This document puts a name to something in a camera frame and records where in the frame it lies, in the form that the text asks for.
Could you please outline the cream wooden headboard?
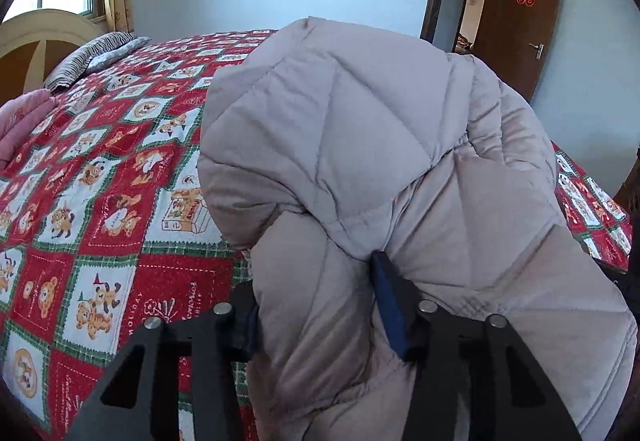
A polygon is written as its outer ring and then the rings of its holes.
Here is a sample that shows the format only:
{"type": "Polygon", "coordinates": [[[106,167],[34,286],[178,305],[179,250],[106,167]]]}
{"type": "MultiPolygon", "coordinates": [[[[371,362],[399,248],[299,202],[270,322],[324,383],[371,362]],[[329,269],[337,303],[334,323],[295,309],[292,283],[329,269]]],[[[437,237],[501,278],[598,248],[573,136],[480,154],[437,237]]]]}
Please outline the cream wooden headboard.
{"type": "Polygon", "coordinates": [[[37,9],[1,23],[1,104],[39,89],[70,53],[105,32],[79,14],[37,9]]]}

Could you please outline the wooden dresser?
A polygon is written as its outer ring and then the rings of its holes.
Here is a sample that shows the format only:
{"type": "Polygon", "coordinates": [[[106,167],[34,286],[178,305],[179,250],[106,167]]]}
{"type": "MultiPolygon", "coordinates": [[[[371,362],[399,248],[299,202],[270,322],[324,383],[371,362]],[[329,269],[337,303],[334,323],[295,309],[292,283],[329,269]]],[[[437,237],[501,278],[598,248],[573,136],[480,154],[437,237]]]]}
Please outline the wooden dresser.
{"type": "Polygon", "coordinates": [[[614,201],[629,216],[637,216],[639,213],[639,193],[640,193],[640,148],[637,149],[637,157],[634,161],[626,180],[620,186],[614,196],[614,201]]]}

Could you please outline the beige quilted down jacket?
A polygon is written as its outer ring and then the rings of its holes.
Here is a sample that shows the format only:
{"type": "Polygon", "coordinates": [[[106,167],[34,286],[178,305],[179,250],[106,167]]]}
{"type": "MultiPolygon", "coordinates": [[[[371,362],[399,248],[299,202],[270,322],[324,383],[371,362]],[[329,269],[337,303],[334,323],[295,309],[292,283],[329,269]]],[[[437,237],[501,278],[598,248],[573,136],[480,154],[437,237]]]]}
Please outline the beige quilted down jacket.
{"type": "Polygon", "coordinates": [[[396,440],[416,372],[385,335],[367,263],[459,317],[503,314],[586,440],[631,380],[638,327],[555,197],[552,144],[482,61],[377,28],[302,19],[209,86],[198,159],[247,253],[263,440],[396,440]]]}

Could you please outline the brown wooden door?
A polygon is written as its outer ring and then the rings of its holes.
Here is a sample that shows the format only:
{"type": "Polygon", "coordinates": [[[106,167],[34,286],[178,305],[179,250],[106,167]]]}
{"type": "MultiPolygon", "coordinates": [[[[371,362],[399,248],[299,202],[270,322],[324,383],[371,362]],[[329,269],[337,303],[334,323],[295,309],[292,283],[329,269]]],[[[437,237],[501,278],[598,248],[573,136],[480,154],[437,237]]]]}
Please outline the brown wooden door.
{"type": "Polygon", "coordinates": [[[515,0],[485,0],[472,53],[526,101],[533,99],[552,42],[560,0],[538,0],[532,8],[515,0]],[[541,60],[529,43],[544,44],[541,60]]]}

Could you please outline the red patchwork bear bedspread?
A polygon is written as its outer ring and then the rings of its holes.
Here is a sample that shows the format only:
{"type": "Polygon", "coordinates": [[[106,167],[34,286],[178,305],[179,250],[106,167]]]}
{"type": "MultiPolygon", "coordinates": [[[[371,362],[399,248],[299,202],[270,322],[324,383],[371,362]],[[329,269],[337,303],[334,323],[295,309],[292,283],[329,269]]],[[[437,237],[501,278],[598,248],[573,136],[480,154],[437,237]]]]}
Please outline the red patchwork bear bedspread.
{"type": "Polygon", "coordinates": [[[1,381],[59,440],[150,317],[189,320],[251,279],[198,159],[206,96],[278,31],[146,46],[81,79],[1,172],[1,381]]]}

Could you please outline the pink folded blanket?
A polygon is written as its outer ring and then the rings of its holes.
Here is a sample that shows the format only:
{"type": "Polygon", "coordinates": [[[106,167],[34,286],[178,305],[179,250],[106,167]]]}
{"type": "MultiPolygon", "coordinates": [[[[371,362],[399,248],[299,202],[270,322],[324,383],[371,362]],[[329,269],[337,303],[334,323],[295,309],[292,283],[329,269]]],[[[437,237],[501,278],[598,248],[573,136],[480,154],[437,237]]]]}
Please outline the pink folded blanket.
{"type": "Polygon", "coordinates": [[[55,97],[48,89],[21,94],[1,106],[1,168],[9,165],[15,151],[55,106],[55,97]]]}

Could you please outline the striped grey pillow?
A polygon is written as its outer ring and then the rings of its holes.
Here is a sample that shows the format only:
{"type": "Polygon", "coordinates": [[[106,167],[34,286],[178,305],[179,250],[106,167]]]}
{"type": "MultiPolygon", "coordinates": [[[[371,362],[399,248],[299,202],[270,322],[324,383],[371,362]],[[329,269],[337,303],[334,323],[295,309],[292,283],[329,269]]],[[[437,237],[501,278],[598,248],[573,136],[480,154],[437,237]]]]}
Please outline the striped grey pillow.
{"type": "Polygon", "coordinates": [[[43,80],[51,92],[70,88],[82,76],[102,71],[129,56],[151,41],[151,38],[128,32],[109,32],[80,46],[58,63],[43,80]]]}

